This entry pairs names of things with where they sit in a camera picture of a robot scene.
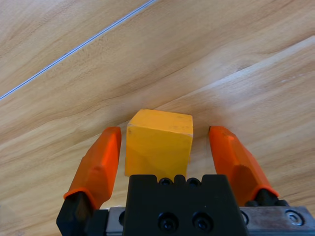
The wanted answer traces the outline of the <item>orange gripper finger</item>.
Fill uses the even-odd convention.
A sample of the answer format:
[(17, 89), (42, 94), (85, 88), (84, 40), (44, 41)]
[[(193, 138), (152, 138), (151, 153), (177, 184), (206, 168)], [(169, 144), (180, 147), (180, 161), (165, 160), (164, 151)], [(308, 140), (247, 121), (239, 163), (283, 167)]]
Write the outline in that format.
[(210, 126), (209, 141), (218, 175), (226, 175), (241, 207), (286, 207), (254, 156), (223, 126)]
[(101, 209), (113, 193), (122, 134), (107, 127), (82, 158), (56, 219), (63, 236), (104, 236), (109, 210)]

